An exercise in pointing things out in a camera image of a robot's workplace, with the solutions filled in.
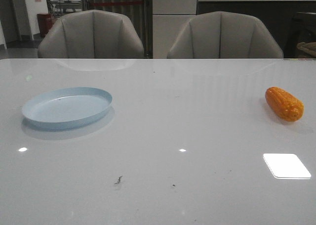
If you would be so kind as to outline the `light blue round plate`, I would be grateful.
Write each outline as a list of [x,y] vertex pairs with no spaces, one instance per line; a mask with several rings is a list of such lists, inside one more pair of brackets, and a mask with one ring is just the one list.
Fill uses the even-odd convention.
[[74,87],[39,94],[22,107],[24,118],[45,130],[68,130],[103,118],[112,105],[112,95],[102,89]]

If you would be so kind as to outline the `orange corn cob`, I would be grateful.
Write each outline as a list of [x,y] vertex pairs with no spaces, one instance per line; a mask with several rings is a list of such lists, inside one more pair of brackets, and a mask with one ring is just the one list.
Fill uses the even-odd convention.
[[303,102],[279,87],[268,88],[265,99],[274,113],[285,121],[295,122],[304,114]]

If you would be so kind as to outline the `white cabinet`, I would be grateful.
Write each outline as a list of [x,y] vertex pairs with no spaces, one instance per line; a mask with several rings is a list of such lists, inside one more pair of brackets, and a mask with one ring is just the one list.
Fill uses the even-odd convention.
[[166,58],[181,26],[196,15],[197,0],[153,0],[153,58]]

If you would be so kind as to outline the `red barrier tape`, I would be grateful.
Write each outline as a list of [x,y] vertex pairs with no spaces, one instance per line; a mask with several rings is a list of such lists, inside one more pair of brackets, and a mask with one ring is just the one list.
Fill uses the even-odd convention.
[[90,6],[93,7],[104,7],[104,6],[127,6],[127,5],[139,5],[143,4],[143,0],[135,0],[135,1],[122,1],[122,2],[94,2],[90,3]]

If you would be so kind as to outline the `background desk with items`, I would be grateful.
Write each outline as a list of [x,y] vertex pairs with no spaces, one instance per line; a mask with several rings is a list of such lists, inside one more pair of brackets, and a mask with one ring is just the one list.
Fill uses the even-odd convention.
[[82,11],[81,0],[46,0],[46,2],[48,13],[53,17]]

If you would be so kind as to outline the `red trash bin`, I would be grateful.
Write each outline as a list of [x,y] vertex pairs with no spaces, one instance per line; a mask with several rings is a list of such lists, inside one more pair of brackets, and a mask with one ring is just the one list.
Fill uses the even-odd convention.
[[49,13],[37,14],[40,36],[45,37],[49,30],[52,28],[52,18]]

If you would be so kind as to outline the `dark counter with light top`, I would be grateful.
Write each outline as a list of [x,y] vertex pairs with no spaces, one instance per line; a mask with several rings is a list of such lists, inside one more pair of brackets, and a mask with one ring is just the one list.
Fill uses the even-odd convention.
[[298,43],[316,41],[316,0],[197,0],[197,14],[214,11],[259,18],[285,57],[299,55]]

